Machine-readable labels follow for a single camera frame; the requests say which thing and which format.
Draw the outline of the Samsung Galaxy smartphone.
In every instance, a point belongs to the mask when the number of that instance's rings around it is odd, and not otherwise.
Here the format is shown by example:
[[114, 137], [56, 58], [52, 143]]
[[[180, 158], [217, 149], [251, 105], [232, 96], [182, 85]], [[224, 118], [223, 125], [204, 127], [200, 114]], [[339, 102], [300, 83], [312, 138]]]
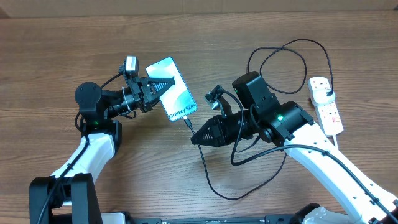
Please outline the Samsung Galaxy smartphone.
[[146, 67], [151, 78], [173, 78], [172, 85], [161, 97], [165, 114], [171, 122], [197, 111], [198, 106], [172, 57], [166, 57]]

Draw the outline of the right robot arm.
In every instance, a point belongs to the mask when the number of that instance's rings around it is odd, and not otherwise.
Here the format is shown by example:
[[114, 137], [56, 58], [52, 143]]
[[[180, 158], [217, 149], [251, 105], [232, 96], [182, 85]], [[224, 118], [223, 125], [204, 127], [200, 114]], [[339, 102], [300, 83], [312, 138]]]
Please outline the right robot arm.
[[249, 72], [232, 84], [239, 112], [232, 113], [216, 86], [206, 100], [221, 114], [210, 118], [191, 138], [194, 145], [237, 145], [258, 134], [275, 147], [241, 161], [239, 166], [272, 152], [283, 151], [298, 161], [336, 198], [344, 214], [312, 203], [297, 212], [291, 223], [397, 223], [397, 197], [364, 175], [339, 151], [301, 106], [293, 101], [280, 104], [263, 77]]

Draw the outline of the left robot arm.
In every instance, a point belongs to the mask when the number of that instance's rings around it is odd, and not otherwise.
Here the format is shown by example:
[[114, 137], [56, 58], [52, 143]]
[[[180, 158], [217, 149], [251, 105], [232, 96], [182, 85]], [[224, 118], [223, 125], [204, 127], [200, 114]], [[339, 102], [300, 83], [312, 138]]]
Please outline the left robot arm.
[[146, 113], [175, 84], [173, 78], [126, 77], [127, 88], [105, 90], [93, 82], [75, 92], [80, 145], [61, 168], [29, 186], [31, 223], [132, 223], [129, 212], [101, 213], [95, 182], [119, 150], [122, 125], [115, 118]]

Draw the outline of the white power strip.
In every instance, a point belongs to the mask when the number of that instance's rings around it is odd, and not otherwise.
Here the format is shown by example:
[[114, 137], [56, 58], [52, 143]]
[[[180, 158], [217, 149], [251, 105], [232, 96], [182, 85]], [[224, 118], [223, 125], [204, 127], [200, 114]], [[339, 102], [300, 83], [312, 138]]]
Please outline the white power strip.
[[[313, 77], [308, 81], [308, 89], [311, 91], [316, 88], [326, 88], [331, 90], [330, 82], [325, 77]], [[335, 137], [337, 134], [343, 132], [343, 125], [340, 114], [336, 105], [336, 101], [327, 105], [315, 106], [315, 112], [318, 118], [319, 125], [322, 131], [328, 137]]]

